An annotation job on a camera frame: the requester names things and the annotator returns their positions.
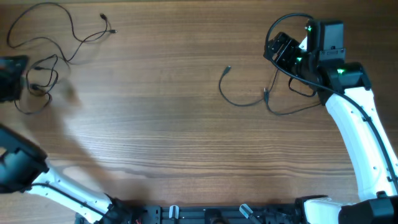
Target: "black mount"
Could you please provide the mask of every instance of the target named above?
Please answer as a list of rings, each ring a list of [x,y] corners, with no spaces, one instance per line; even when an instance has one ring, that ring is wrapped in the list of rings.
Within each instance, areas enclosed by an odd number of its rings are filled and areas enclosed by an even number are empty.
[[[388,197],[378,192],[377,198],[347,205],[338,214],[339,224],[391,224],[398,223],[398,196]]]
[[[261,224],[307,224],[304,202],[310,199],[327,197],[314,195],[301,197],[295,203],[250,206],[253,217]],[[180,207],[178,218],[170,218],[170,207],[143,206],[129,207],[126,203],[112,199],[112,205],[104,217],[95,224],[253,224],[239,207]],[[75,224],[88,224],[76,214]]]
[[[264,57],[283,69],[305,80],[327,86],[339,93],[347,88],[365,87],[371,89],[371,82],[362,65],[358,62],[345,63],[346,49],[343,47],[343,22],[307,22],[307,50],[284,32],[279,32],[264,49]],[[330,92],[309,86],[318,93],[323,105],[331,96]]]

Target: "wood grain surface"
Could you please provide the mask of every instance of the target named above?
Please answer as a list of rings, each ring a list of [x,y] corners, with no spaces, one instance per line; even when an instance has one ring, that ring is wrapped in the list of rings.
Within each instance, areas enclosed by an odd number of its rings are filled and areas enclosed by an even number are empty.
[[[263,57],[269,26],[280,16],[307,12],[345,22],[347,61],[361,62],[373,82],[377,110],[398,148],[398,15],[395,1],[197,1],[66,4],[77,36],[100,31],[103,12],[119,32],[86,44],[42,114],[25,116],[0,105],[0,122],[40,144],[51,163],[83,184],[123,200],[160,205],[239,205],[293,202],[328,194],[357,201],[353,167],[325,107],[274,116],[264,105],[238,108],[231,100],[262,97],[275,72]],[[58,54],[38,41],[6,46],[6,34],[26,5],[0,5],[0,55],[27,54],[31,63]],[[305,19],[275,30],[297,39]],[[78,45],[67,15],[45,6],[27,14],[12,34],[18,43],[44,35],[66,55]],[[32,80],[44,83],[45,72]],[[311,105],[281,75],[271,94],[275,110]],[[309,90],[299,83],[294,87]],[[43,99],[24,93],[24,108]],[[1,223],[73,223],[74,214],[33,195],[0,196]]]

